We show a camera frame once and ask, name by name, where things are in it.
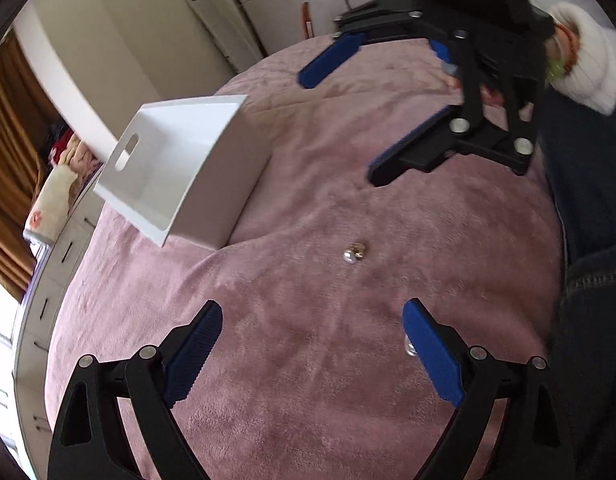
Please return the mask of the white fluffy sleeve forearm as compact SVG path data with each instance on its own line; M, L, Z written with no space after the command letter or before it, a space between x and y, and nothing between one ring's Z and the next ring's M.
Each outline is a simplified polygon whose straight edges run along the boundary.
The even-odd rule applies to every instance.
M530 0L579 38L574 67L555 90L610 116L616 108L616 28L596 0Z

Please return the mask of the person's right hand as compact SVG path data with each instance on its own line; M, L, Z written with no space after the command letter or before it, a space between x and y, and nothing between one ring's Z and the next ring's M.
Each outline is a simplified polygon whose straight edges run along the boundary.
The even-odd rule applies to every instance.
M445 78L446 85L450 90L457 92L463 91L463 84L460 77L445 74ZM500 91L496 89L491 89L486 84L484 84L482 77L478 78L478 82L480 83L480 98L482 99L482 103L484 105L493 107L502 107L504 105L504 96Z

